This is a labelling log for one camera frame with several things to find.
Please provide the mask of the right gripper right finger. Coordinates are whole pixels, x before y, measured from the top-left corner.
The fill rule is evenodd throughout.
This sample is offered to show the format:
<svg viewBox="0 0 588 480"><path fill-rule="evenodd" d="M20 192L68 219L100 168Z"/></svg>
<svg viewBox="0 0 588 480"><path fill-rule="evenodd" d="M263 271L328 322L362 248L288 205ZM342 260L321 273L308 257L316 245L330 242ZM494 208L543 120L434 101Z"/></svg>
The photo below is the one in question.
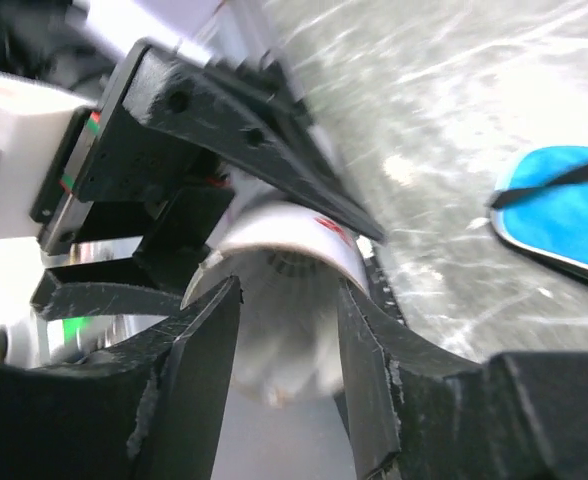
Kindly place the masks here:
<svg viewBox="0 0 588 480"><path fill-rule="evenodd" d="M338 326L358 478L455 478L459 383L477 364L409 330L347 282Z"/></svg>

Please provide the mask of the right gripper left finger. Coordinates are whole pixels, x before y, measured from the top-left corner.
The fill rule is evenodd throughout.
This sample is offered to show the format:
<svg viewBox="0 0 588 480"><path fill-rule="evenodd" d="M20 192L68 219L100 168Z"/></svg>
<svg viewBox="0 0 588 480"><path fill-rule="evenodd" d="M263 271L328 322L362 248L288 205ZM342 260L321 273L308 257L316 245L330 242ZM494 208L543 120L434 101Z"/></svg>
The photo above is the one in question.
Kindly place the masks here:
<svg viewBox="0 0 588 480"><path fill-rule="evenodd" d="M209 479L218 448L240 321L241 287L232 276L164 320L178 333L162 357L154 389L137 414L140 442L132 479Z"/></svg>

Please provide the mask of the white shuttlecock tube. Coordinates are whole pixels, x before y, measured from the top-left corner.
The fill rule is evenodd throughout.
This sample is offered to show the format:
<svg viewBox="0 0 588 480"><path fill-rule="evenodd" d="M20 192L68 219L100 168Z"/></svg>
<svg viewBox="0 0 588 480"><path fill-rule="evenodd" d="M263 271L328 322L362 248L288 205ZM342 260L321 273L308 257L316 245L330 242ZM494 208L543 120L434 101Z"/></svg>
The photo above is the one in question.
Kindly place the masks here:
<svg viewBox="0 0 588 480"><path fill-rule="evenodd" d="M182 307L198 296L205 274L245 253L287 278L310 280L326 267L369 292L363 257L347 227L238 169L230 168L227 179L235 197L208 238L210 253L188 283Z"/></svg>

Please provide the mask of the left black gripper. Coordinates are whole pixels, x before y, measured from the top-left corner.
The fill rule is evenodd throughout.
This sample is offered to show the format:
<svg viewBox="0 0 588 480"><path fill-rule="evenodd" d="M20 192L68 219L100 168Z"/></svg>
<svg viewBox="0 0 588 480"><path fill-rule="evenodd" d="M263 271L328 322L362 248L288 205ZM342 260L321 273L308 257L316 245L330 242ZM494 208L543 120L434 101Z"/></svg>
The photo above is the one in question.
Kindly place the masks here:
<svg viewBox="0 0 588 480"><path fill-rule="evenodd" d="M150 75L150 92L137 95ZM143 122L133 115L138 105L146 105ZM30 213L39 246L59 255L74 243L141 236L148 250L199 248L234 197L216 154L383 241L383 227L346 193L308 127L280 73L199 65L151 46L143 66L113 74L97 108L73 115ZM181 300L129 267L57 267L45 270L30 305L55 320L168 316Z"/></svg>

